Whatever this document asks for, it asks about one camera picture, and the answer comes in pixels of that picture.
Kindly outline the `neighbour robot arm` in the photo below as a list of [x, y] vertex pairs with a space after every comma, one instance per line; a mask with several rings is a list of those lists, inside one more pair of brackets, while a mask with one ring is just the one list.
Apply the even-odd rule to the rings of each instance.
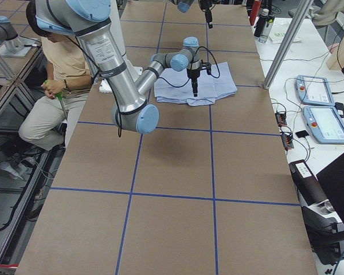
[[0, 55], [24, 58], [31, 46], [31, 43], [26, 46], [25, 40], [19, 37], [10, 20], [0, 15]]

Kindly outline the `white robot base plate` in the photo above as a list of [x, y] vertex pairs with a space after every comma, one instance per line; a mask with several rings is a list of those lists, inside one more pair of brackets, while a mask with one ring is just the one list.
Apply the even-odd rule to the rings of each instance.
[[[131, 66], [128, 68], [131, 78], [133, 81], [136, 81], [142, 74], [143, 68], [141, 66]], [[119, 89], [120, 81], [115, 81], [111, 79], [103, 79], [99, 86], [99, 92], [101, 93], [113, 93], [115, 88]]]

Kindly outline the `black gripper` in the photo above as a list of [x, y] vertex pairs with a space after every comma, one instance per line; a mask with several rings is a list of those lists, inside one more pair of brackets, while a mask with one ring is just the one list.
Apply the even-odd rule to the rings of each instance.
[[211, 67], [211, 63], [203, 62], [202, 60], [192, 62], [190, 65], [187, 66], [187, 77], [191, 80], [191, 86], [194, 97], [198, 96], [198, 78], [200, 77], [200, 71], [206, 70], [207, 74], [210, 75]]
[[199, 0], [199, 7], [205, 15], [205, 20], [209, 29], [213, 28], [213, 18], [211, 8], [213, 7], [211, 0]]

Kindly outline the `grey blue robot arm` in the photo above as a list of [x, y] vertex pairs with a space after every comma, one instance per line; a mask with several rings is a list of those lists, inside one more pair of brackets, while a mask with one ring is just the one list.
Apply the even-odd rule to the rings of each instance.
[[[172, 4], [176, 5], [178, 10], [182, 13], [186, 13], [191, 5], [194, 3], [194, 0], [171, 0]], [[198, 0], [197, 1], [200, 10], [205, 15], [205, 20], [209, 29], [213, 28], [213, 17], [211, 9], [213, 7], [213, 2], [211, 0]]]
[[162, 72], [166, 68], [186, 70], [196, 96], [200, 72], [205, 70], [210, 74], [211, 64], [200, 59], [198, 39], [187, 37], [180, 51], [152, 56], [149, 67], [134, 80], [112, 36], [110, 14], [110, 1], [36, 1], [38, 27], [75, 36], [89, 65], [107, 80], [116, 101], [112, 108], [114, 124], [120, 130], [150, 133], [158, 124], [159, 111], [145, 94]]

